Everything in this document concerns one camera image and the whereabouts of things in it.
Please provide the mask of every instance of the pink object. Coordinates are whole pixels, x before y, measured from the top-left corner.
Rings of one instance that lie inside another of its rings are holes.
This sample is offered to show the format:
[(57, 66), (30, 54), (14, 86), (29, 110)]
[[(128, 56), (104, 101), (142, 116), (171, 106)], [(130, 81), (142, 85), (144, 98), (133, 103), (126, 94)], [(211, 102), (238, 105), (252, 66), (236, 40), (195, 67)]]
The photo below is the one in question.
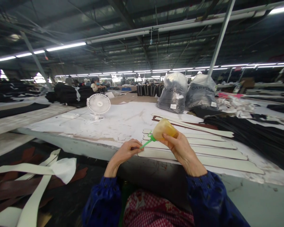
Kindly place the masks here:
[(235, 94), (235, 93), (227, 93), (227, 92), (220, 92), (219, 93), (219, 98), (227, 99), (228, 96), (234, 96), (236, 98), (241, 98), (243, 96), (243, 94)]

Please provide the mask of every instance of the hand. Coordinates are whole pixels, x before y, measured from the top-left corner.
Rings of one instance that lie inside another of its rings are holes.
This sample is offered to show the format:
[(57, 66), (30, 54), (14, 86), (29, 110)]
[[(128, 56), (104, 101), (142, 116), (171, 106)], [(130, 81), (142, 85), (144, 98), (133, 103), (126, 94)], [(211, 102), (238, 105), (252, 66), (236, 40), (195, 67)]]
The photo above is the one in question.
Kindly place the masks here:
[(172, 151), (175, 158), (181, 163), (188, 175), (199, 177), (207, 174), (206, 168), (199, 161), (196, 153), (190, 147), (187, 138), (181, 132), (177, 132), (177, 138), (173, 138), (166, 133), (163, 133), (162, 136), (165, 140), (161, 140), (160, 142)]
[(142, 147), (142, 144), (136, 139), (126, 141), (109, 161), (104, 176), (107, 178), (116, 177), (118, 168), (122, 163), (135, 154), (144, 151), (144, 148), (140, 149), (140, 147)]

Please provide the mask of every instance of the red checkered apron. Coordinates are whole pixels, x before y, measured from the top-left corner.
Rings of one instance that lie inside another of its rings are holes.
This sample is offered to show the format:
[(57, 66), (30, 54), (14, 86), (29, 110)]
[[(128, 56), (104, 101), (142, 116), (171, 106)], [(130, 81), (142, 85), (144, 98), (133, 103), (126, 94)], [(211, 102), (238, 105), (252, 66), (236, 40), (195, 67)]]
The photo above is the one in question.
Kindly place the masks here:
[(167, 199), (140, 189), (127, 199), (123, 226), (194, 226), (194, 220), (192, 213), (181, 211)]

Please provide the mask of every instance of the glue bottle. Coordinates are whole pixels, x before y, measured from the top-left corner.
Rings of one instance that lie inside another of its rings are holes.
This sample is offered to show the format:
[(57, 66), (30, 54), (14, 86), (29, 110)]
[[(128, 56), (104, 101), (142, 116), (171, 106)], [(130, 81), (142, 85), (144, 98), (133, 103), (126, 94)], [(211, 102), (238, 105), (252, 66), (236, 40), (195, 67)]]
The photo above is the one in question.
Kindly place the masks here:
[(155, 142), (157, 140), (158, 141), (164, 140), (164, 138), (162, 136), (163, 133), (166, 133), (167, 135), (174, 137), (174, 138), (178, 137), (177, 130), (172, 126), (172, 124), (166, 118), (163, 118), (155, 126), (152, 135), (148, 136), (150, 138), (149, 141), (147, 141), (142, 147), (140, 147), (140, 149), (145, 147), (151, 141)]

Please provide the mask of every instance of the green nozzle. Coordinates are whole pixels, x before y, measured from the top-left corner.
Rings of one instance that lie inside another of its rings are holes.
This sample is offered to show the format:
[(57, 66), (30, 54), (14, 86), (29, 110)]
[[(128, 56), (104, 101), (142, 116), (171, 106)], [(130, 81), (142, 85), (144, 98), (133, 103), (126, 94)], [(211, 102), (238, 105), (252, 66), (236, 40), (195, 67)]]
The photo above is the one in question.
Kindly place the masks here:
[(142, 147), (140, 147), (140, 149), (142, 149), (143, 147), (145, 147), (147, 144), (149, 144), (151, 141), (155, 142), (157, 141), (153, 135), (150, 135), (148, 134), (148, 137), (150, 138), (149, 141), (147, 141)]

